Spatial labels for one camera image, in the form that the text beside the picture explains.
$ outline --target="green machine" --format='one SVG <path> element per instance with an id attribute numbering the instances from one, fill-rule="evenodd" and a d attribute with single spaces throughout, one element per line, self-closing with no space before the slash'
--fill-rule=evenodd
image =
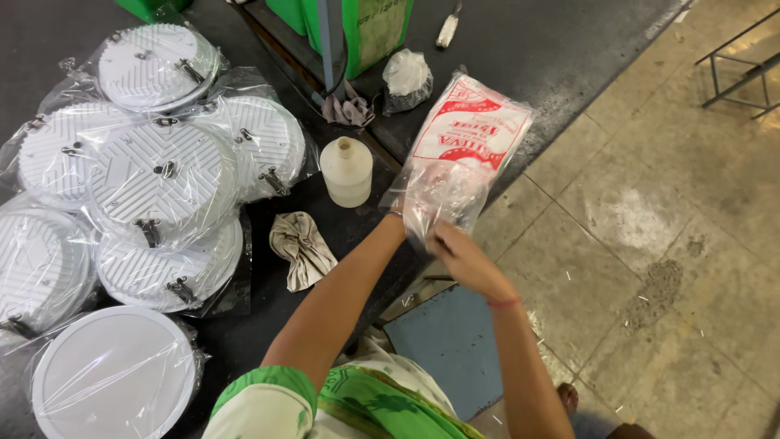
<path id="1" fill-rule="evenodd" d="M 116 0 L 116 4 L 147 23 L 156 23 L 169 13 L 181 12 L 193 0 Z"/>
<path id="2" fill-rule="evenodd" d="M 266 0 L 268 7 L 292 29 L 307 35 L 311 47 L 324 57 L 319 12 L 329 2 Z M 340 15 L 348 54 L 346 79 L 354 79 L 403 44 L 412 4 L 413 0 L 341 0 Z"/>

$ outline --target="dirty floor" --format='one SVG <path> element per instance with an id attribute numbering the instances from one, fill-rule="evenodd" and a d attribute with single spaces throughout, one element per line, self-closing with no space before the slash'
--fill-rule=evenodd
<path id="1" fill-rule="evenodd" d="M 727 102 L 703 110 L 710 65 L 693 64 L 778 7 L 696 2 L 477 225 L 533 314 L 552 379 L 574 383 L 580 410 L 659 439 L 774 437 L 780 109 L 758 120 Z M 780 51 L 779 34 L 775 16 L 725 53 L 762 61 Z M 746 70 L 723 69 L 724 82 Z M 739 97 L 760 102 L 752 85 Z M 768 87 L 780 99 L 780 67 Z M 501 401 L 471 423 L 509 437 L 496 418 L 505 423 Z"/>

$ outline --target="white lamp cover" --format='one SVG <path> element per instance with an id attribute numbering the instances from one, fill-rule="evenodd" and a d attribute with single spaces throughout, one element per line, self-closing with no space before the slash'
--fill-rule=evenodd
<path id="1" fill-rule="evenodd" d="M 19 180 L 46 205 L 75 211 L 87 202 L 87 170 L 94 162 L 77 134 L 129 123 L 120 109 L 105 102 L 71 105 L 44 116 L 31 127 L 19 150 Z"/>
<path id="2" fill-rule="evenodd" d="M 274 177 L 283 187 L 291 187 L 301 171 L 306 152 L 306 139 L 295 116 L 266 98 L 239 96 L 226 98 L 224 102 L 237 155 L 242 158 L 239 161 L 242 201 L 274 196 L 271 181 Z"/>
<path id="3" fill-rule="evenodd" d="M 194 102 L 211 86 L 219 50 L 197 32 L 156 23 L 109 39 L 97 65 L 99 84 L 116 105 L 165 112 Z"/>
<path id="4" fill-rule="evenodd" d="M 79 311 L 90 297 L 86 226 L 55 209 L 12 209 L 0 216 L 0 321 L 41 332 Z"/>
<path id="5" fill-rule="evenodd" d="M 145 244 L 142 237 L 132 242 L 103 239 L 96 257 L 103 286 L 124 304 L 176 312 L 200 306 L 230 279 L 243 234 L 235 218 L 178 252 Z"/>
<path id="6" fill-rule="evenodd" d="M 181 416 L 201 375 L 191 337 L 136 306 L 71 323 L 41 356 L 35 419 L 48 439 L 158 439 Z"/>
<path id="7" fill-rule="evenodd" d="M 208 130 L 167 121 L 172 125 L 113 130 L 95 148 L 87 190 L 104 234 L 131 242 L 145 236 L 150 247 L 182 249 L 235 206 L 232 149 Z"/>

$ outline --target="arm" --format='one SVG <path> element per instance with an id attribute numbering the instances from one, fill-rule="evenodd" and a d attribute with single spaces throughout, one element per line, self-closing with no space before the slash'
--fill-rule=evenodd
<path id="1" fill-rule="evenodd" d="M 271 343 L 263 366 L 290 366 L 319 391 L 355 328 L 368 295 L 406 239 L 403 221 L 387 215 L 301 302 Z"/>
<path id="2" fill-rule="evenodd" d="M 511 303 L 491 307 L 511 436 L 573 439 L 571 424 L 539 357 L 534 332 L 512 284 L 451 224 L 438 224 L 427 246 L 464 287 L 481 293 L 488 303 Z"/>

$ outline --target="green printed fabric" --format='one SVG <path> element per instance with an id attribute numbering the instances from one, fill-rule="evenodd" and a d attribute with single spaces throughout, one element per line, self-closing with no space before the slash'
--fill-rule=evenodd
<path id="1" fill-rule="evenodd" d="M 260 369 L 254 369 L 251 372 L 244 373 L 238 380 L 233 381 L 222 394 L 219 395 L 214 409 L 211 411 L 211 418 L 225 405 L 231 398 L 236 396 L 242 390 L 252 384 L 276 384 L 287 388 L 305 399 L 311 407 L 311 419 L 317 415 L 317 391 L 305 373 L 298 369 L 287 366 L 265 366 Z"/>
<path id="2" fill-rule="evenodd" d="M 472 426 L 453 418 L 419 392 L 402 387 L 388 374 L 354 365 L 331 369 L 319 397 L 309 378 L 297 369 L 286 366 L 255 369 L 222 392 L 211 417 L 231 398 L 253 384 L 284 387 L 309 402 L 313 411 L 311 419 L 319 408 L 371 437 L 484 439 Z"/>
<path id="3" fill-rule="evenodd" d="M 318 405 L 371 437 L 484 439 L 472 426 L 398 385 L 386 373 L 361 366 L 331 369 Z"/>

